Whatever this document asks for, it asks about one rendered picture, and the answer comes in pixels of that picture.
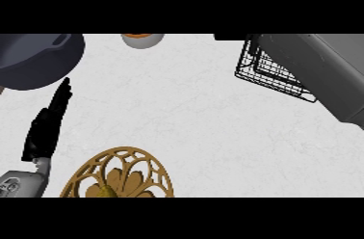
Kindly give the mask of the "dark grey pan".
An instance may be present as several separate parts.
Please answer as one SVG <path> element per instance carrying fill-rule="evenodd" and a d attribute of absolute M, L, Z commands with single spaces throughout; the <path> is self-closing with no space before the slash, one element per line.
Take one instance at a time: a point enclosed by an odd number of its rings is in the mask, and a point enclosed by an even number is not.
<path fill-rule="evenodd" d="M 58 82 L 79 65 L 81 34 L 0 34 L 0 86 L 28 91 Z"/>

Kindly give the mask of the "grey cup with orange content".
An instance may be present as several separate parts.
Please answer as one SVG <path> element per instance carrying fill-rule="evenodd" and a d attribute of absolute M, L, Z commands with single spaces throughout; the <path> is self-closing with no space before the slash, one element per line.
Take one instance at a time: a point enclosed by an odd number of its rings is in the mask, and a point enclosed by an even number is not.
<path fill-rule="evenodd" d="M 146 49 L 155 46 L 164 39 L 164 34 L 121 35 L 126 44 L 136 49 Z"/>

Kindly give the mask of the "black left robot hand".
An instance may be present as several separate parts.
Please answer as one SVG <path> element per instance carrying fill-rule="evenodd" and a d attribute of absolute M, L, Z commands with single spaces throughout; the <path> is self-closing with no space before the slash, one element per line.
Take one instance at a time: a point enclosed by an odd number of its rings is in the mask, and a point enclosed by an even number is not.
<path fill-rule="evenodd" d="M 51 106 L 42 109 L 31 122 L 21 156 L 24 162 L 53 156 L 61 135 L 61 121 L 71 97 L 70 78 L 65 78 L 55 92 Z"/>

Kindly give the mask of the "golden ornate round tray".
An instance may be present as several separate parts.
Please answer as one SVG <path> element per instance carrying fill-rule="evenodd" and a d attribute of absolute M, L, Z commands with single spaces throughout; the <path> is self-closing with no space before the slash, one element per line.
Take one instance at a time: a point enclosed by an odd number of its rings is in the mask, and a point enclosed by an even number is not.
<path fill-rule="evenodd" d="M 120 146 L 99 153 L 80 167 L 61 192 L 62 198 L 79 198 L 81 182 L 93 178 L 86 197 L 154 198 L 157 187 L 165 198 L 174 196 L 167 170 L 158 159 L 140 148 Z"/>

